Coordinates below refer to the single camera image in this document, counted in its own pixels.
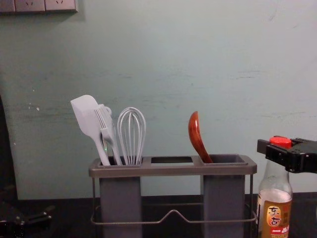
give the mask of utensil holder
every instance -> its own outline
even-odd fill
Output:
[[[203,163],[199,156],[144,157],[139,166],[102,166],[96,159],[89,168],[94,197],[92,223],[103,227],[103,238],[142,238],[142,225],[158,225],[176,213],[187,223],[202,224],[204,238],[243,238],[245,222],[250,223],[252,237],[251,222],[257,218],[253,212],[253,174],[257,172],[257,164],[243,155],[211,156],[212,164]],[[189,175],[201,176],[203,220],[188,220],[172,209],[160,220],[142,221],[140,177]],[[245,175],[250,175],[247,219],[244,219]],[[95,216],[95,179],[100,181],[102,222],[96,222]]]

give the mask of red wooden spoon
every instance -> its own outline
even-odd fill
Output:
[[[189,139],[193,144],[193,147],[199,154],[200,158],[202,158],[204,163],[213,163],[209,154],[207,153],[202,137],[200,136],[199,130],[199,119],[198,119],[198,111],[195,111],[189,118],[188,121],[188,133]]]

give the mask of wall outlet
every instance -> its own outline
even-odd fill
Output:
[[[44,0],[15,0],[17,12],[45,11]]]
[[[77,11],[75,0],[45,0],[46,11]]]
[[[14,0],[0,0],[0,12],[15,12]]]

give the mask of bottle label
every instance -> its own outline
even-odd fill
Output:
[[[264,202],[262,238],[288,238],[291,204],[292,201]]]

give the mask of glass bottle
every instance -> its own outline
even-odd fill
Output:
[[[270,143],[291,148],[292,141],[275,136]],[[289,173],[273,161],[268,161],[258,195],[258,238],[288,238],[292,203],[292,187]]]

